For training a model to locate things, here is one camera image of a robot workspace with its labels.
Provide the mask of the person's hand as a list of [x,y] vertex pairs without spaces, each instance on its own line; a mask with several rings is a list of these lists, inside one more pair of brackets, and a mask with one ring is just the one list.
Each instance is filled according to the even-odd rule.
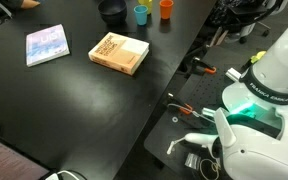
[[39,5],[37,0],[23,0],[21,4],[22,9],[31,9]]

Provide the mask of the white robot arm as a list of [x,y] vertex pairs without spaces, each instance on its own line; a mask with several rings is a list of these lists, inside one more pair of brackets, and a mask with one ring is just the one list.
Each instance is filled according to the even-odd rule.
[[233,180],[288,180],[288,28],[222,92],[215,135],[184,139],[210,150],[219,142]]

